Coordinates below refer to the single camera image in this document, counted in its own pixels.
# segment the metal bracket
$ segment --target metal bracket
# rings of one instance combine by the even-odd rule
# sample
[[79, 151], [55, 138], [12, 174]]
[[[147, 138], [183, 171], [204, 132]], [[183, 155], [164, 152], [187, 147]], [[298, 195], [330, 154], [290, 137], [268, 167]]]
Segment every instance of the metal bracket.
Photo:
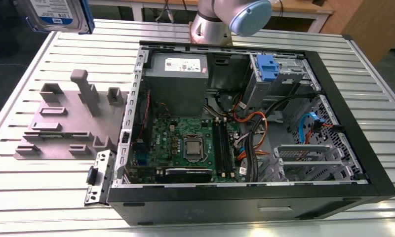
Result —
[[107, 196], [111, 184], [112, 168], [115, 163], [116, 155], [111, 150], [105, 150], [97, 153], [95, 165], [91, 167], [88, 173], [87, 182], [88, 192], [85, 197], [84, 206], [91, 205], [105, 205]]

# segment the blue hard drive label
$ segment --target blue hard drive label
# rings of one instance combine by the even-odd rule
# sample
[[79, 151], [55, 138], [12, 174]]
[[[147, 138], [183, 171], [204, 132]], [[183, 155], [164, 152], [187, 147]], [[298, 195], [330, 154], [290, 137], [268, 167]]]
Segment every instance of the blue hard drive label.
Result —
[[65, 0], [31, 0], [37, 16], [51, 24], [68, 25], [73, 16]]

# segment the chip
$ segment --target chip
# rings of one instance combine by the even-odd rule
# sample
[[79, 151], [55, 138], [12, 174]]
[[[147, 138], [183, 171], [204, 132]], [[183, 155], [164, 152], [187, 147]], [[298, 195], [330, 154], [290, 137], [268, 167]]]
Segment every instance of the chip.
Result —
[[186, 142], [186, 151], [188, 155], [200, 155], [200, 142]]

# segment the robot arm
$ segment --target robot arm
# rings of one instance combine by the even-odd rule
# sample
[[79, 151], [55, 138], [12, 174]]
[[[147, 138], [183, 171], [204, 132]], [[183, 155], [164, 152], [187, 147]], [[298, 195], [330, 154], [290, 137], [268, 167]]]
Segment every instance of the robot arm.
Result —
[[[37, 32], [63, 31], [92, 34], [95, 24], [88, 0], [20, 1], [27, 21]], [[268, 0], [200, 0], [191, 28], [192, 41], [227, 44], [231, 31], [247, 37], [255, 34], [271, 17]]]
[[192, 41], [227, 44], [231, 31], [248, 37], [263, 28], [271, 14], [268, 0], [200, 0], [191, 28]]

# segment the hard drive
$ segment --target hard drive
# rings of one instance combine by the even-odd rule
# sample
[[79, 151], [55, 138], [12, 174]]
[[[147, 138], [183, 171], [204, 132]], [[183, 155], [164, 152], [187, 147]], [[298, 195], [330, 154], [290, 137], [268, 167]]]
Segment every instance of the hard drive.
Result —
[[95, 24], [88, 0], [24, 0], [19, 4], [33, 31], [92, 34]]

